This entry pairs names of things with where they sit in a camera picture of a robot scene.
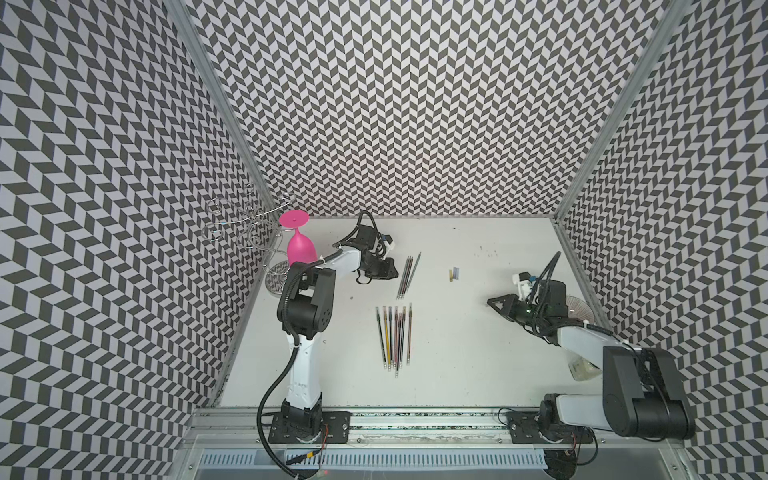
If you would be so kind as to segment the teal pencil clear cap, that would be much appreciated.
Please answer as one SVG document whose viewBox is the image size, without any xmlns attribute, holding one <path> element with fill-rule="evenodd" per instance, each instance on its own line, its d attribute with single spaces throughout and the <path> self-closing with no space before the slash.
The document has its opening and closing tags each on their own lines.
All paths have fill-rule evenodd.
<svg viewBox="0 0 768 480">
<path fill-rule="evenodd" d="M 403 281 L 402 281 L 402 287 L 400 290 L 400 296 L 403 297 L 408 289 L 408 285 L 410 282 L 411 273 L 413 270 L 415 259 L 412 256 L 409 256 L 406 261 L 404 275 L 403 275 Z"/>
</svg>

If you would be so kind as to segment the red pencil blue cap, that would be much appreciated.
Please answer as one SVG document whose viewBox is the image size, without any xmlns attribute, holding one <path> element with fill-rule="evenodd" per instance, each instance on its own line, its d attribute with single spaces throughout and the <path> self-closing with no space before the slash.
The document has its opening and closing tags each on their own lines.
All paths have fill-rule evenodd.
<svg viewBox="0 0 768 480">
<path fill-rule="evenodd" d="M 405 260 L 404 265 L 403 265 L 403 271 L 402 271 L 401 276 L 400 276 L 400 283 L 399 283 L 399 286 L 398 286 L 396 299 L 400 299 L 402 297 L 403 289 L 404 289 L 404 286 L 405 286 L 405 283 L 406 283 L 406 275 L 408 273 L 408 269 L 409 269 L 410 263 L 411 263 L 411 257 L 408 256 L 406 258 L 406 260 Z"/>
</svg>

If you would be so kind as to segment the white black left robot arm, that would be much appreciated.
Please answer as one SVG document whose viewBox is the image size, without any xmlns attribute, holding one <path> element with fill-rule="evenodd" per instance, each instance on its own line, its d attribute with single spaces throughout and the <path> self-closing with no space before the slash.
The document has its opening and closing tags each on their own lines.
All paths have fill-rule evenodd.
<svg viewBox="0 0 768 480">
<path fill-rule="evenodd" d="M 398 277 L 394 260 L 389 257 L 393 240 L 379 230 L 370 211 L 360 211 L 352 231 L 335 242 L 334 251 L 326 256 L 319 255 L 314 243 L 300 232 L 308 222 L 309 214 L 303 210 L 289 210 L 279 217 L 279 225 L 294 232 L 286 250 L 288 270 L 276 310 L 276 318 L 289 342 L 290 356 L 257 406 L 261 445 L 272 463 L 292 479 L 310 479 L 320 471 L 294 470 L 275 453 L 264 431 L 267 401 L 287 381 L 286 397 L 273 414 L 271 425 L 304 434 L 311 440 L 326 441 L 330 426 L 322 417 L 315 343 L 332 318 L 337 276 L 355 272 L 371 280 Z"/>
</svg>

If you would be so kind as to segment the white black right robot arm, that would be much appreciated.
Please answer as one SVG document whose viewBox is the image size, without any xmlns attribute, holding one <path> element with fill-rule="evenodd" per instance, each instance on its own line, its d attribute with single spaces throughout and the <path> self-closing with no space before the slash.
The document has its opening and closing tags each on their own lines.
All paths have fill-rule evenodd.
<svg viewBox="0 0 768 480">
<path fill-rule="evenodd" d="M 696 419 L 673 356 L 636 346 L 573 314 L 565 283 L 553 276 L 560 257 L 555 253 L 538 275 L 517 274 L 515 292 L 487 304 L 526 333 L 592 366 L 602 389 L 593 395 L 549 393 L 531 415 L 509 411 L 511 434 L 531 425 L 545 443 L 574 445 L 594 439 L 598 431 L 651 442 L 693 438 Z"/>
</svg>

